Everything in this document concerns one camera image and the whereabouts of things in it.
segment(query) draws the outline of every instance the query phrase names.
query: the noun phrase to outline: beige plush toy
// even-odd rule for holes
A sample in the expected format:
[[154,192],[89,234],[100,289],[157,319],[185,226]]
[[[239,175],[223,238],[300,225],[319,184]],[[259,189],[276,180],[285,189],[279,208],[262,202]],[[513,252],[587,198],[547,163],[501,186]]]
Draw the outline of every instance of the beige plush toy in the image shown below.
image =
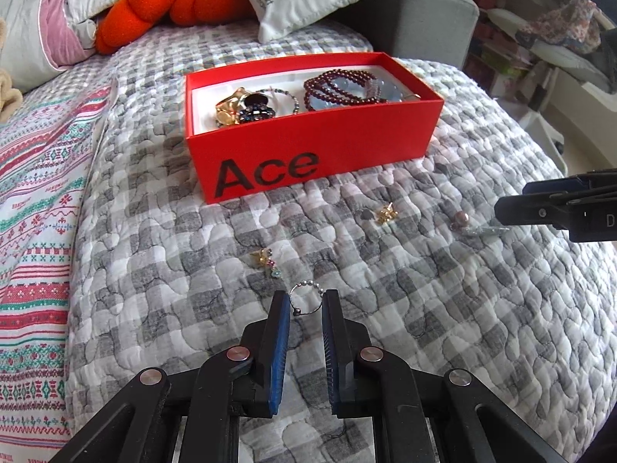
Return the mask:
[[[0,51],[6,40],[6,22],[0,19]],[[22,93],[13,88],[13,82],[5,69],[0,68],[0,123],[6,123],[9,117],[22,105]]]

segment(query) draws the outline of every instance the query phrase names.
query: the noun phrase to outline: gold earring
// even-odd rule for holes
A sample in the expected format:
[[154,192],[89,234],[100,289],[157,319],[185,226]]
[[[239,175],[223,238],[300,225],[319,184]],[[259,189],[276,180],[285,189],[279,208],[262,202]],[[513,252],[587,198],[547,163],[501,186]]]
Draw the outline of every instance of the gold earring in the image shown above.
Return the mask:
[[388,221],[396,219],[398,215],[399,213],[394,210],[393,203],[390,202],[386,207],[383,207],[380,211],[378,211],[377,222],[383,225]]
[[218,123],[221,125],[237,124],[238,120],[236,115],[240,102],[250,93],[251,92],[247,91],[244,87],[240,87],[229,97],[225,97],[222,101],[219,101],[215,107]]
[[276,262],[272,259],[271,248],[262,248],[257,252],[252,252],[252,255],[257,256],[257,262],[260,267],[270,269],[270,276],[272,278],[281,278],[281,270],[276,267]]

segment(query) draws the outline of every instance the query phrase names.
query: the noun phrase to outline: gray sofa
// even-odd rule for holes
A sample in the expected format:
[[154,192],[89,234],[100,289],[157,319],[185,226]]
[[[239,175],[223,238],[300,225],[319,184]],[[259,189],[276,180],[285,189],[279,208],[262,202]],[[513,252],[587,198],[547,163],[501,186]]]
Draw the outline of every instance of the gray sofa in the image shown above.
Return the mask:
[[473,0],[360,0],[331,17],[376,51],[462,68],[478,16]]

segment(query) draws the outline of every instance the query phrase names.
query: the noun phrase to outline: red cardboard box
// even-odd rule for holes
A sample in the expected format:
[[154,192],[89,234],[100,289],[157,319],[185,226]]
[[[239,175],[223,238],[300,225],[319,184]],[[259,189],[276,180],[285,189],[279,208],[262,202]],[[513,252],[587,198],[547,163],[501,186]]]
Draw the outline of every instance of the red cardboard box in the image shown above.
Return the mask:
[[[420,96],[306,112],[305,80],[329,69],[379,71]],[[300,113],[217,128],[215,105],[237,88],[283,88]],[[210,204],[297,182],[424,156],[443,99],[387,54],[297,55],[206,69],[186,77],[186,139]]]

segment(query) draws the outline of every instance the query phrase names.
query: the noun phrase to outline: gray checkered quilt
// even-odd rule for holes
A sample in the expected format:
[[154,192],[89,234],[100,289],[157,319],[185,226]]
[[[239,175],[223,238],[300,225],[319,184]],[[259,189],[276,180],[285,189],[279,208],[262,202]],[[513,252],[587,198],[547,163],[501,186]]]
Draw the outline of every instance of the gray checkered quilt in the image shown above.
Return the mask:
[[[199,367],[265,318],[274,290],[314,278],[375,344],[427,372],[471,370],[574,461],[616,398],[612,245],[544,226],[484,238],[449,229],[459,210],[494,223],[497,198],[558,176],[553,163],[463,73],[407,60],[445,98],[425,158],[206,205],[183,137],[184,73],[369,49],[333,23],[264,46],[256,37],[253,24],[160,27],[96,64],[119,89],[75,246],[75,430],[142,368]],[[379,225],[373,212],[388,202],[399,217]],[[262,247],[281,280],[255,266]],[[320,321],[292,320],[280,414],[241,421],[241,461],[374,461],[370,422],[330,415]]]

